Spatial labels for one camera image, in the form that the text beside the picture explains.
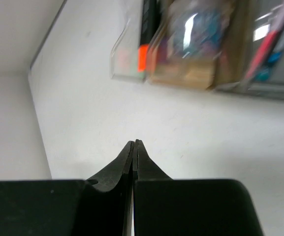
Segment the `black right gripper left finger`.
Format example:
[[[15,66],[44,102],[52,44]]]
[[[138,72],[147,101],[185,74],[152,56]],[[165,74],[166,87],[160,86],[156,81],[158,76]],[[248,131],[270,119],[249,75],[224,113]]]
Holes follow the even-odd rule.
[[[131,235],[133,149],[85,180],[0,181],[0,236]]]

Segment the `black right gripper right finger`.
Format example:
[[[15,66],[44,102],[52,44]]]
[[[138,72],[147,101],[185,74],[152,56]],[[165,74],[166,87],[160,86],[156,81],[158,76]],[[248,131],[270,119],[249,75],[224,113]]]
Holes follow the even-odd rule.
[[[235,179],[170,178],[141,140],[133,151],[133,218],[137,236],[261,236],[247,188]]]

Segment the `orange highlighter marker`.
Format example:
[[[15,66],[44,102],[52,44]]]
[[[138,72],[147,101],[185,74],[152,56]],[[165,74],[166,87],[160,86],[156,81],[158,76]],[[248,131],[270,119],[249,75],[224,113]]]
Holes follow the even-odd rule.
[[[157,30],[158,7],[156,0],[144,0],[142,4],[141,30],[138,46],[137,71],[146,69],[146,56],[149,44]]]

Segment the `clear jar of paper clips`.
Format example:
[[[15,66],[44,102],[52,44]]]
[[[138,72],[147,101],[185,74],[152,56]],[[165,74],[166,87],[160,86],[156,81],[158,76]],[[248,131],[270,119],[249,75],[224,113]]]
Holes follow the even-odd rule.
[[[214,60],[230,19],[226,0],[175,0],[168,8],[169,56]]]

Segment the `pink pen clear cap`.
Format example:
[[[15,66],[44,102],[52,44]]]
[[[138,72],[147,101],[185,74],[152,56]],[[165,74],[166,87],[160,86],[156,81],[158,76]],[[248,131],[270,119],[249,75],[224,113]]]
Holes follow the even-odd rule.
[[[243,81],[250,81],[253,79],[258,68],[261,67],[265,59],[267,58],[269,52],[271,51],[276,38],[279,36],[280,32],[284,28],[284,1],[279,8],[273,21],[270,23],[268,31],[263,38],[262,43],[257,49],[253,59],[250,62],[248,69],[246,70]]]

